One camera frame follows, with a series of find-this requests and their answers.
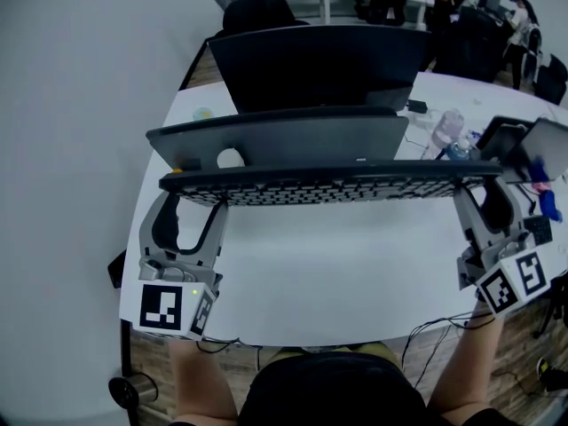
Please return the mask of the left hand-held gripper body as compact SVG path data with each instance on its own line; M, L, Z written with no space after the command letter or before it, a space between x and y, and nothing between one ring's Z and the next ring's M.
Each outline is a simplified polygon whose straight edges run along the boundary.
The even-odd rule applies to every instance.
M181 340L201 341L218 298L223 275L214 269L217 248L209 262L163 249L141 250L137 331Z

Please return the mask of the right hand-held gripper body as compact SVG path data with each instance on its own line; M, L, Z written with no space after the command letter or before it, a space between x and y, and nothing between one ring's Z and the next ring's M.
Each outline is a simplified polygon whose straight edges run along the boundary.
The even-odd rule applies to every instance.
M460 288L473 286L494 316L504 316L550 288L542 251L530 232L518 232L457 259Z

